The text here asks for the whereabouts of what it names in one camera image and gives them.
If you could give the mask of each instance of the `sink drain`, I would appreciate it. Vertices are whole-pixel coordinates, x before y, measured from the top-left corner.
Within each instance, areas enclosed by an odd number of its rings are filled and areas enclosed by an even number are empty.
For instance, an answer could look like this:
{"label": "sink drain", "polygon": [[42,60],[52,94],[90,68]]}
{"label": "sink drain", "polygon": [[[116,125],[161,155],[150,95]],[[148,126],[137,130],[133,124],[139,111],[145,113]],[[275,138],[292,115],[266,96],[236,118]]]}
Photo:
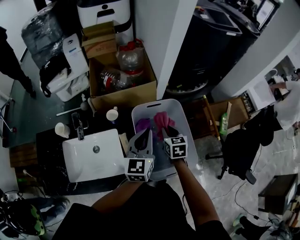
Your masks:
{"label": "sink drain", "polygon": [[100,147],[97,146],[97,145],[94,146],[94,147],[93,147],[93,152],[94,152],[94,153],[99,153],[99,152],[100,152]]}

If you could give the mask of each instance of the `white shirt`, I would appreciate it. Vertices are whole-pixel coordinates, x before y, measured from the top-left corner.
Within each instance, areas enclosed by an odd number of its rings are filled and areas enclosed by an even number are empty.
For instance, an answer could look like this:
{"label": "white shirt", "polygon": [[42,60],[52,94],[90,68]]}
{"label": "white shirt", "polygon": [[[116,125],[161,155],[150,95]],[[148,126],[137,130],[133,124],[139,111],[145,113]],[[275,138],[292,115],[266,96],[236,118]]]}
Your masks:
{"label": "white shirt", "polygon": [[274,105],[277,120],[283,130],[289,129],[295,122],[300,121],[300,82],[285,82],[288,96]]}

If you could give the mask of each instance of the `black chair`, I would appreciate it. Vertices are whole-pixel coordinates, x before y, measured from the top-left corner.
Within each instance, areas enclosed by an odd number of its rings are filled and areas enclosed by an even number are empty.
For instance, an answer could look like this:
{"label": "black chair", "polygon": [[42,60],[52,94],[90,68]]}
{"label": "black chair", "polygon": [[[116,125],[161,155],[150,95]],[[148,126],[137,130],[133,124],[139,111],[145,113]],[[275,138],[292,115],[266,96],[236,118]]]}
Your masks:
{"label": "black chair", "polygon": [[223,158],[224,165],[218,179],[222,179],[225,171],[229,168],[229,174],[236,175],[242,180],[247,179],[251,184],[256,183],[256,178],[251,173],[251,166],[259,149],[260,142],[255,131],[238,129],[228,134],[222,143],[222,155],[206,155],[206,159]]}

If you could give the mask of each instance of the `white cup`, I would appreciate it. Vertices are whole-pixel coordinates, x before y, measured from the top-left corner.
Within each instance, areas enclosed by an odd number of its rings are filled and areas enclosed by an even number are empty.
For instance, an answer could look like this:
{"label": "white cup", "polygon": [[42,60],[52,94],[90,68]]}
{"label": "white cup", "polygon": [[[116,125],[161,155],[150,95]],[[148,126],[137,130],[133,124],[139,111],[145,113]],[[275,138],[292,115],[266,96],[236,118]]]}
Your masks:
{"label": "white cup", "polygon": [[118,113],[118,108],[117,107],[114,107],[113,109],[109,110],[107,113],[106,113],[106,118],[107,120],[109,120],[111,123],[116,123],[116,120],[119,116],[119,113]]}
{"label": "white cup", "polygon": [[70,128],[67,125],[59,122],[55,126],[55,133],[61,137],[69,138]]}

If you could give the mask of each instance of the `white sink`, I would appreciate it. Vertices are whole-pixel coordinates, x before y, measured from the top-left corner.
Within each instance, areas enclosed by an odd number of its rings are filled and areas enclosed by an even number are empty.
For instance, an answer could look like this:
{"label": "white sink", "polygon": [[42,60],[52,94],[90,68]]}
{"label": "white sink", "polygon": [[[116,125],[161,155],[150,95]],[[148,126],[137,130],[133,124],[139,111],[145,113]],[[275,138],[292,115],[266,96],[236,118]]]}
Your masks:
{"label": "white sink", "polygon": [[62,143],[70,182],[82,182],[124,174],[123,152],[118,131],[70,139]]}

